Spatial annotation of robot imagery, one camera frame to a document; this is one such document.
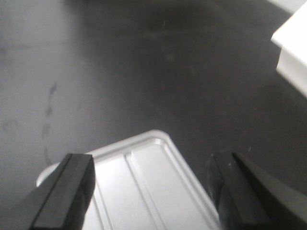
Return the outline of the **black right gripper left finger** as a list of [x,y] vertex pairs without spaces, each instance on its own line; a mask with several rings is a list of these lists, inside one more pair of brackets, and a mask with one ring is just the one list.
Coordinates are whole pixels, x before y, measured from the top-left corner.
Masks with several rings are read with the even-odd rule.
[[16,230],[80,230],[95,186],[94,159],[67,154],[17,208]]

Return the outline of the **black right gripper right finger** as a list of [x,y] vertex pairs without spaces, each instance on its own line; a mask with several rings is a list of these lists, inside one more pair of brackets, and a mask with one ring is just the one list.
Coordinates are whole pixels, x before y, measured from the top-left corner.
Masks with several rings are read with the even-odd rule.
[[224,230],[305,230],[307,197],[238,153],[207,161],[207,193]]

